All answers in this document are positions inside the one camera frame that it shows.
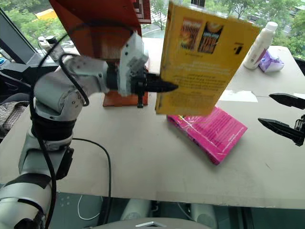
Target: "white table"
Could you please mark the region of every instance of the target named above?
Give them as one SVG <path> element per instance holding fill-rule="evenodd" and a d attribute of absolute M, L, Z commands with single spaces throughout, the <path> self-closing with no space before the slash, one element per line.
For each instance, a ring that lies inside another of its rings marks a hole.
<path fill-rule="evenodd" d="M 286 63 L 288 66 L 297 67 L 294 62 Z M 255 80 L 248 78 L 248 83 L 251 91 L 261 90 L 261 85 L 255 87 Z M 293 91 L 287 84 L 280 87 Z M 268 93 L 279 92 L 274 88 L 268 88 Z M 264 97 L 263 92 L 262 97 L 257 97 L 257 103 L 219 101 L 222 109 L 249 129 L 218 166 L 167 123 L 164 115 L 155 114 L 155 94 L 149 95 L 149 105 L 144 109 L 103 108 L 101 96 L 93 95 L 90 106 L 78 118 L 74 136 L 96 141 L 108 149 L 113 164 L 114 197 L 305 208 L 304 146 L 295 146 L 257 121 L 258 117 L 264 117 L 294 125 L 303 113 Z M 18 159 L 29 127 L 27 110 L 1 143 L 1 183 L 18 175 Z M 104 153 L 89 143 L 73 142 L 71 146 L 75 149 L 73 163 L 67 177 L 58 181 L 58 190 L 106 196 L 108 167 Z"/>
<path fill-rule="evenodd" d="M 279 72 L 263 73 L 259 68 L 249 70 L 240 67 L 227 89 L 252 91 L 256 96 L 268 96 L 271 93 L 305 93 L 305 77 L 286 47 L 271 46 L 278 52 L 284 68 Z"/>

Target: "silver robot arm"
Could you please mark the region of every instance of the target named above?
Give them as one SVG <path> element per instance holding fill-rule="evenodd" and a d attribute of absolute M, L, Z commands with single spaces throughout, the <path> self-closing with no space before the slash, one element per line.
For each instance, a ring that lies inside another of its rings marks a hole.
<path fill-rule="evenodd" d="M 143 43 L 134 42 L 138 38 L 134 33 L 127 42 L 129 45 L 122 50 L 123 57 L 133 55 L 129 61 L 121 60 L 120 67 L 124 74 L 108 68 L 105 61 L 84 56 L 68 59 L 66 69 L 88 97 L 93 93 L 106 93 L 112 88 L 123 95 L 131 94 L 132 90 L 127 86 L 130 85 L 132 73 L 139 68 L 136 66 L 133 69 L 134 61 L 143 63 L 140 67 L 144 68 L 148 59 L 143 54 Z M 130 50 L 128 55 L 125 54 L 126 48 Z M 142 53 L 137 55 L 133 50 L 141 50 Z M 72 162 L 73 149 L 69 145 L 84 100 L 62 70 L 41 77 L 35 84 L 34 95 L 37 114 L 35 128 L 45 143 L 56 179 L 62 179 Z M 27 132 L 20 155 L 19 173 L 19 177 L 0 190 L 0 229 L 44 228 L 51 202 L 51 176 L 32 128 Z"/>

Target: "white cable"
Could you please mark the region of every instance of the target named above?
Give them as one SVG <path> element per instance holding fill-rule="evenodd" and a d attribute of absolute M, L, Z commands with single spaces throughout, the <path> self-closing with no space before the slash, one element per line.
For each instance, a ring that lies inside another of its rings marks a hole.
<path fill-rule="evenodd" d="M 80 202 L 81 202 L 81 198 L 82 198 L 82 195 L 80 197 L 80 199 L 78 200 L 78 203 L 77 203 L 77 213 L 78 213 L 78 217 L 81 218 L 82 220 L 92 220 L 92 219 L 95 219 L 96 217 L 98 217 L 100 214 L 98 213 L 97 215 L 91 217 L 91 218 L 84 218 L 81 216 L 80 214 Z"/>
<path fill-rule="evenodd" d="M 178 207 L 180 208 L 180 210 L 182 211 L 182 213 L 191 221 L 195 221 L 192 217 L 190 217 L 185 211 L 184 209 L 181 207 L 180 203 L 177 202 Z"/>

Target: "bottle cap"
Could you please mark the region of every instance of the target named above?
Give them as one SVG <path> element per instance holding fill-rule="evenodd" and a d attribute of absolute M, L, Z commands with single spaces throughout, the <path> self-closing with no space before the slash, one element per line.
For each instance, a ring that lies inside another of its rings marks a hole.
<path fill-rule="evenodd" d="M 57 42 L 57 40 L 54 36 L 48 36 L 48 37 L 46 37 L 46 40 L 49 44 L 55 44 Z"/>
<path fill-rule="evenodd" d="M 268 29 L 268 30 L 271 30 L 271 31 L 275 31 L 276 28 L 277 28 L 277 23 L 273 22 L 273 21 L 270 21 L 266 24 L 265 28 Z"/>

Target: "book cover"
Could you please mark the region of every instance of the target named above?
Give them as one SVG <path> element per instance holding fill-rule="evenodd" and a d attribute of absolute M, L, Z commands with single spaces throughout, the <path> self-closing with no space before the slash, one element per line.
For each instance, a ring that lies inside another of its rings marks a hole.
<path fill-rule="evenodd" d="M 179 88 L 158 94 L 157 114 L 210 114 L 258 33 L 251 23 L 170 2 L 160 74 Z"/>
<path fill-rule="evenodd" d="M 225 159 L 247 130 L 245 125 L 218 107 L 207 117 L 168 115 L 167 119 L 206 152 L 216 165 Z"/>

